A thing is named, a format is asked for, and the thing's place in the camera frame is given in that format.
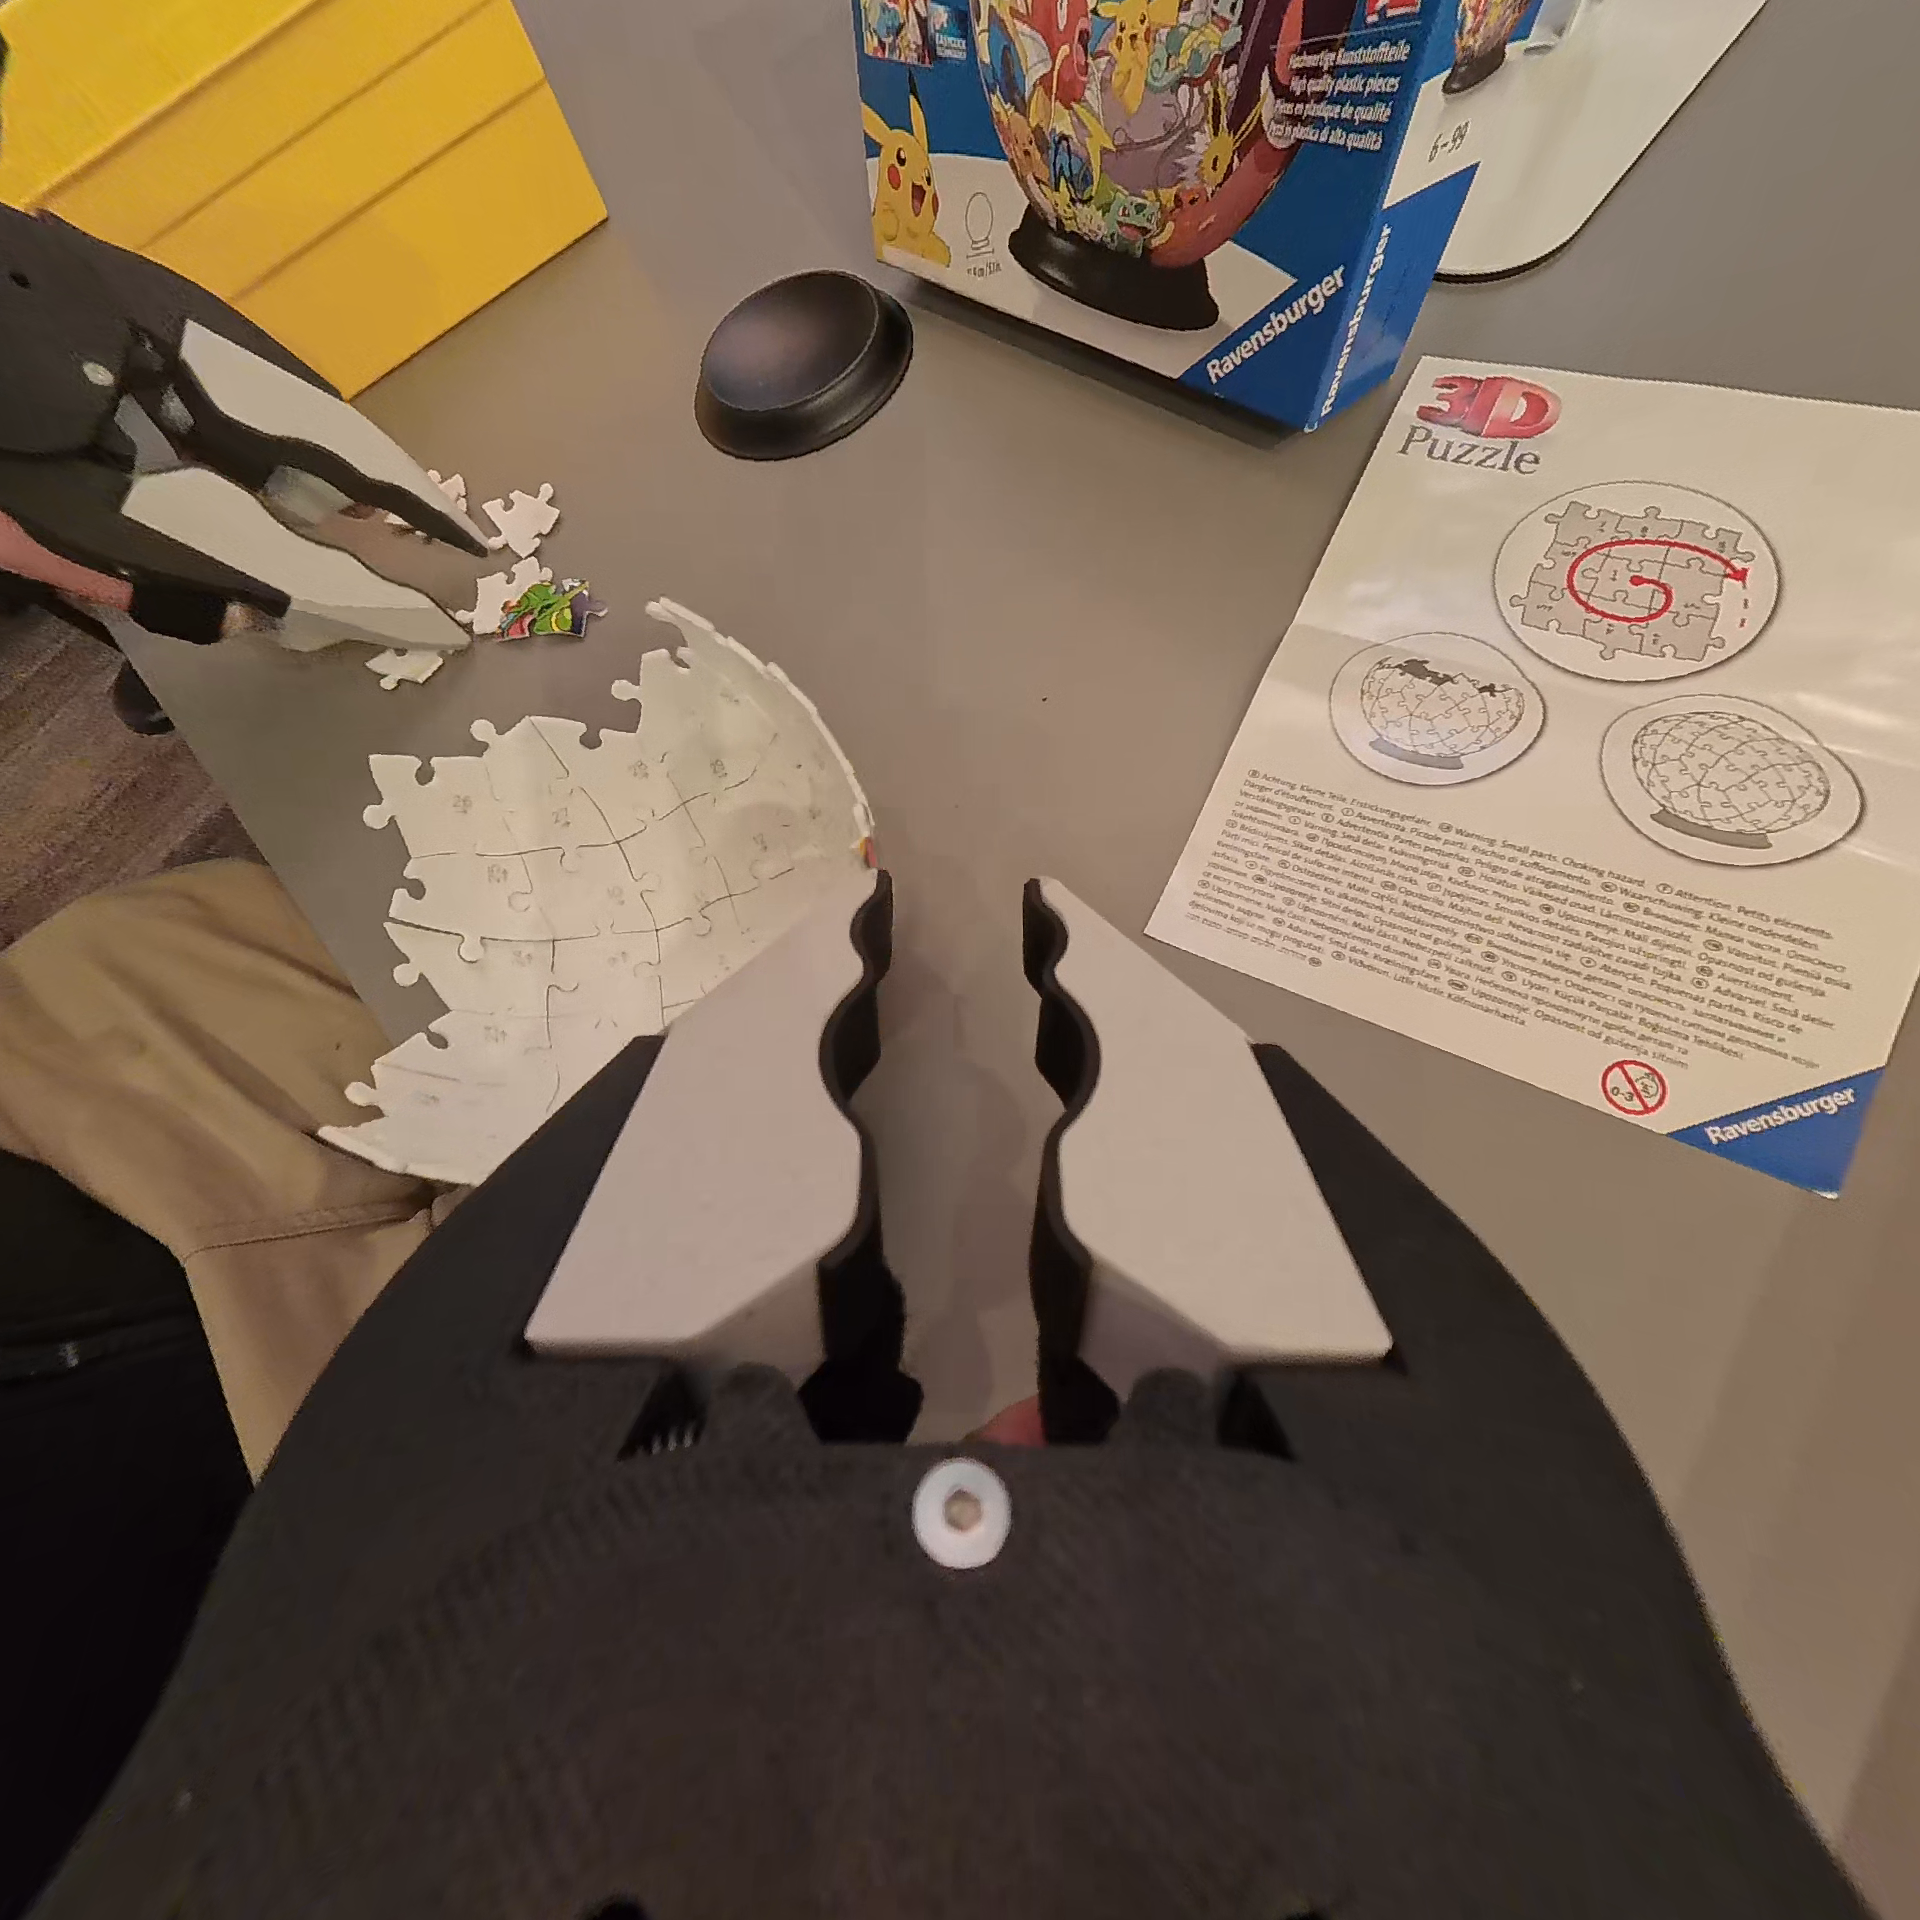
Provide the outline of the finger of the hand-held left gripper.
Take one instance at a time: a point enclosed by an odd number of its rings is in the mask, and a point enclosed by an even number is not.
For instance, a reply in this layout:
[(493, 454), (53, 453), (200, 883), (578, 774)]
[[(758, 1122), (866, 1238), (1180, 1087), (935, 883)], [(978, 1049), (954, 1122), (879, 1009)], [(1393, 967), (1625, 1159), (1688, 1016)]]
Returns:
[(280, 607), (280, 638), (317, 651), (352, 638), (375, 649), (464, 651), (467, 629), (413, 585), (389, 581), (355, 553), (319, 541), (348, 495), (300, 467), (277, 467), (264, 493), (211, 467), (139, 473), (122, 514), (268, 589)]
[(350, 404), (188, 320), (150, 331), (157, 394), (175, 407), (179, 459), (150, 473), (157, 564), (359, 564), (340, 523), (367, 510), (378, 529), (470, 559), (488, 537), (425, 467)]

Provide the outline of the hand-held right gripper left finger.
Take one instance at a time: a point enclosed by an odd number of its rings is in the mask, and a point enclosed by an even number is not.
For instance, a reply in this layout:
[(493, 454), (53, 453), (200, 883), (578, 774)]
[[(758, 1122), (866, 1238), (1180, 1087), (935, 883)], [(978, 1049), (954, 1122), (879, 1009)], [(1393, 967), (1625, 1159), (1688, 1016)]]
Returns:
[(526, 1326), (548, 1356), (783, 1373), (816, 1431), (910, 1431), (904, 1296), (853, 1096), (893, 882), (857, 869), (668, 1027)]

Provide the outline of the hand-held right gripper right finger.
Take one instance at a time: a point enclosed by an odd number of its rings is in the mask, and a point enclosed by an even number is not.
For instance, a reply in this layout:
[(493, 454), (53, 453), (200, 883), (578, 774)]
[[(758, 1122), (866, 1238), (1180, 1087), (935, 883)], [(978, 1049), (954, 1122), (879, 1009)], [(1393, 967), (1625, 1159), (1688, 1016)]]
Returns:
[(1020, 899), (1035, 1064), (1060, 1104), (1028, 1241), (1043, 1431), (1147, 1376), (1370, 1365), (1391, 1333), (1255, 1044), (1059, 879)]

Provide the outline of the pile of puzzle pieces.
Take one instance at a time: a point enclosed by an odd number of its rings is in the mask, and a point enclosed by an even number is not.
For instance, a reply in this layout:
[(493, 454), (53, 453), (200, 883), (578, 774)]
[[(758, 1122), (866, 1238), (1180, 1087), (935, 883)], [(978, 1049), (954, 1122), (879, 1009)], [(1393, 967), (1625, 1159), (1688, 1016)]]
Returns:
[[(428, 467), (428, 479), (450, 504), (467, 510), (467, 480)], [(534, 636), (585, 638), (607, 604), (580, 576), (560, 574), (540, 557), (548, 537), (562, 521), (551, 483), (534, 493), (515, 488), (506, 498), (480, 504), (482, 523), (493, 526), (488, 551), (498, 561), (472, 585), (435, 591), (441, 612), (464, 630), (467, 642), (524, 642)], [(448, 659), (438, 647), (391, 647), (365, 662), (381, 691), (401, 691), (428, 681)]]

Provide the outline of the partly built white puzzle ball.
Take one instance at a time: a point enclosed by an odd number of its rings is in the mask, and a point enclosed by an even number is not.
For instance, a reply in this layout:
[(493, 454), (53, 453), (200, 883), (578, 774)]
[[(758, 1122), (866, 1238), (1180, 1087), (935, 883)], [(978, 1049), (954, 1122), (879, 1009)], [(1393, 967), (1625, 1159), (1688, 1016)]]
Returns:
[(407, 861), (385, 933), (441, 1016), (319, 1139), (444, 1187), (487, 1178), (626, 1044), (678, 1016), (874, 861), (874, 810), (816, 706), (706, 616), (613, 699), (630, 729), (527, 716), (472, 754), (373, 754), (370, 830)]

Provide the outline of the black round ball stand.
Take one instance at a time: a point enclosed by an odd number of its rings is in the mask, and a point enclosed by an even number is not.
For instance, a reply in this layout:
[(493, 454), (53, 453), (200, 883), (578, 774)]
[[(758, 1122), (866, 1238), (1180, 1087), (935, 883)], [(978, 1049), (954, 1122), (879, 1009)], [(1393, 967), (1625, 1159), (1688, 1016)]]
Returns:
[(707, 339), (693, 414), (716, 451), (787, 461), (825, 451), (901, 391), (915, 331), (890, 292), (843, 271), (758, 287)]

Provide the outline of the blue cartoon puzzle box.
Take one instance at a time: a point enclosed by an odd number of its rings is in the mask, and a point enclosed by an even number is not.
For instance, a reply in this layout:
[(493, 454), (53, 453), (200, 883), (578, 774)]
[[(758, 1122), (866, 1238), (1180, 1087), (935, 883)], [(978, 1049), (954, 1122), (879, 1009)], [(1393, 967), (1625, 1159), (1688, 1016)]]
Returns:
[(1458, 4), (851, 16), (884, 264), (1289, 429), (1395, 368), (1483, 143)]

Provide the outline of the person's left hand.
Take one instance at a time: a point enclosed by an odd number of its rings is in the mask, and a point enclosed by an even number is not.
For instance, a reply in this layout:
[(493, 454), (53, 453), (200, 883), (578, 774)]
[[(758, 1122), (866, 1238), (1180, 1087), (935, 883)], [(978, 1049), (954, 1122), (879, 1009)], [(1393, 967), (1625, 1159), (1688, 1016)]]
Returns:
[(60, 556), (38, 543), (7, 513), (2, 513), (0, 527), (2, 573), (24, 583), (49, 588), (67, 600), (89, 602), (120, 616), (131, 614), (134, 588), (124, 576), (100, 573)]

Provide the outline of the yellow plastic bin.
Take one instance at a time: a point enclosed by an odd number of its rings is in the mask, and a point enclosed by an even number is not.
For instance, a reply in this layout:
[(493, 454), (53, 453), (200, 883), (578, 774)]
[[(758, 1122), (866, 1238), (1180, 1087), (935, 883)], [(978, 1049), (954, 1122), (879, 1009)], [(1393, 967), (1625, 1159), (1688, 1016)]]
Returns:
[(510, 3), (4, 4), (2, 197), (355, 396), (607, 219)]

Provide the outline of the folded paper instruction leaflet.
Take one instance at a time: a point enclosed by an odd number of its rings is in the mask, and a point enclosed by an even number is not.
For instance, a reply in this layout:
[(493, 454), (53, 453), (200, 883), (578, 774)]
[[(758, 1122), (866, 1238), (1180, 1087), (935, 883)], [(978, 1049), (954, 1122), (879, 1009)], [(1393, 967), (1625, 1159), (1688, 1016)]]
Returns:
[(1149, 935), (1837, 1197), (1915, 988), (1915, 456), (1426, 359)]

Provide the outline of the white flat board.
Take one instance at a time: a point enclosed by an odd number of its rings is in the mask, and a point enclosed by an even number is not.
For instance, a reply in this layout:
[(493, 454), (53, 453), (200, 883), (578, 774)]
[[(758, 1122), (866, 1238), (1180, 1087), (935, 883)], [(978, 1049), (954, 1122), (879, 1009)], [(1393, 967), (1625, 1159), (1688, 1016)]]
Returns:
[(1761, 9), (1443, 4), (1443, 131), (1466, 129), (1476, 174), (1438, 278), (1491, 283), (1564, 249)]

